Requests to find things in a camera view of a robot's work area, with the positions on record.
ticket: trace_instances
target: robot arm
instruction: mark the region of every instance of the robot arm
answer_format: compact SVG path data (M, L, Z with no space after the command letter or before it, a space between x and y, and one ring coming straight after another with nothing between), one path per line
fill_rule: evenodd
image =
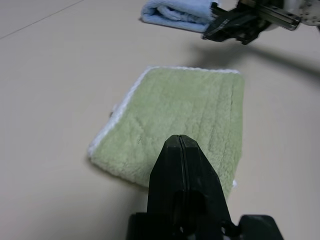
M230 11L213 2L211 12L215 20L202 38L215 42L234 38L247 45L263 31L276 26L294 31L300 23L320 30L319 0L239 0Z
M127 240L283 240L267 215L231 221L219 177L197 142L173 135L152 169L147 211L129 219Z

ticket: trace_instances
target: floor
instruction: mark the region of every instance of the floor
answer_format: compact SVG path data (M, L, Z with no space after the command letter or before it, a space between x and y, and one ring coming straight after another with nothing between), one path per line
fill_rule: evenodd
M0 239L124 240L141 189L86 150L150 65L237 69L243 154L228 206L272 215L284 238L316 239L320 216L320 35L277 28L243 47L144 24L145 0L0 3ZM232 0L223 1L230 8Z

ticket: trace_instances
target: microfiber cloth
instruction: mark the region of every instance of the microfiber cloth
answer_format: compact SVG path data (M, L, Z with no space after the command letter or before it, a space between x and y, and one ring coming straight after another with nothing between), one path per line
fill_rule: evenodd
M244 79L235 70L150 67L90 144L89 158L148 187L165 141L187 135L198 142L227 197L242 152L243 94Z
M148 0L141 10L145 23L203 33L214 20L210 10L218 0Z

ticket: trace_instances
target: green towel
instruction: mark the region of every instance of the green towel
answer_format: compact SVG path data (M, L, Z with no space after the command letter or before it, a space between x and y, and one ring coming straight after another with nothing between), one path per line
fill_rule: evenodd
M167 138L187 135L212 164L227 198L242 151L243 95L244 79L235 70L150 67L89 146L90 160L147 187Z

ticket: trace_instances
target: light blue towel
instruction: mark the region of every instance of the light blue towel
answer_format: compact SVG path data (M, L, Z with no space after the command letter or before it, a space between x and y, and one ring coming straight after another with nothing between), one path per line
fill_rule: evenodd
M148 0L141 11L142 21L203 33L214 20L210 5L219 0Z

